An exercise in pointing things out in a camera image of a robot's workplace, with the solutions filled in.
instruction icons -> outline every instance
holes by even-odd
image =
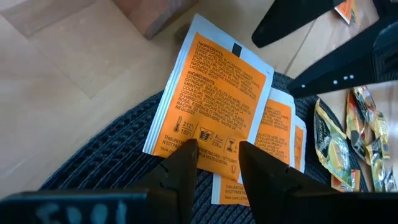
[[[214,135],[213,131],[210,131],[206,128],[200,127],[199,139],[207,142],[209,139],[212,139]]]
[[[226,147],[226,150],[227,150],[228,152],[232,152],[232,151],[233,151],[233,144],[235,143],[235,139],[229,138],[228,140],[229,140],[229,141],[228,141],[228,145],[227,145],[227,147]]]
[[[179,117],[178,117],[178,120],[177,120],[177,123],[175,124],[175,127],[174,127],[174,129],[173,129],[173,131],[174,131],[175,133],[177,133],[177,132],[180,131],[181,120],[182,120],[182,117],[179,116]]]

hourglass icon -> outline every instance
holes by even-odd
[[[229,146],[227,146],[227,148],[226,148],[226,150],[228,151],[228,152],[232,152],[232,150],[233,150],[233,148],[232,148],[232,145],[235,143],[235,139],[229,139]]]

light wood surface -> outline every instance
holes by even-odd
[[[152,39],[198,0],[113,0],[137,30]]]
[[[175,33],[194,13],[291,77],[377,19],[365,13],[347,32],[328,12],[258,49],[251,34],[272,0],[201,0],[151,41],[110,0],[68,2],[0,1],[0,197],[37,189],[114,118],[163,90],[180,48]],[[396,146],[394,90],[396,83],[372,86]],[[343,120],[344,93],[322,98]]]

white packet border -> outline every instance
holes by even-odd
[[[288,93],[285,93],[282,90],[271,88],[271,91],[269,93],[268,99],[274,100],[274,101],[282,103],[284,105],[287,105],[291,109],[291,115],[290,115],[290,117],[291,117],[291,119],[290,119],[290,139],[289,139],[289,154],[290,154],[290,158],[289,158],[290,159],[290,164],[289,164],[289,166],[295,167],[295,161],[294,161],[294,139],[295,139],[296,106],[294,104],[294,98],[293,98],[293,96],[289,95]],[[239,173],[238,183],[239,184],[243,184],[242,172]]]
[[[211,204],[219,205],[221,197],[221,176],[213,174],[213,186],[211,188]]]
[[[216,42],[226,50],[232,51],[234,44],[239,44],[242,47],[240,59],[244,60],[250,66],[261,72],[266,76],[266,82],[262,88],[261,95],[259,97],[259,101],[257,104],[256,111],[254,112],[254,117],[252,121],[252,125],[250,128],[249,136],[247,141],[254,144],[256,140],[257,131],[259,125],[261,123],[262,113],[264,112],[264,108],[271,91],[271,84],[274,77],[274,69],[263,62],[256,54],[247,49],[244,45],[233,39],[227,33],[217,28],[211,22],[206,20],[204,17],[195,14],[193,17],[191,26],[185,37],[185,40],[182,44],[181,50],[178,54],[177,61],[175,63],[174,69],[170,74],[170,78],[167,81],[165,90],[163,92],[162,99],[160,100],[159,107],[154,116],[154,120],[150,126],[150,130],[147,135],[147,139],[145,141],[144,147],[142,151],[144,153],[148,153],[153,155],[155,144],[160,134],[160,130],[162,129],[162,125],[164,123],[167,111],[169,110],[170,102],[174,95],[174,91],[177,87],[178,80],[180,78],[182,68],[187,59],[188,52],[192,45],[195,34],[199,33],[200,35],[206,37],[207,39]]]
[[[300,172],[304,173],[305,171],[305,146],[307,143],[307,126],[305,125],[305,122],[300,119],[297,115],[295,116],[294,119],[295,122],[295,127],[298,126],[298,128],[303,130],[303,141],[301,145],[301,158],[300,158]]]

wooden block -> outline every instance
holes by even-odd
[[[124,15],[147,39],[153,38],[167,24],[198,0],[113,0]]]

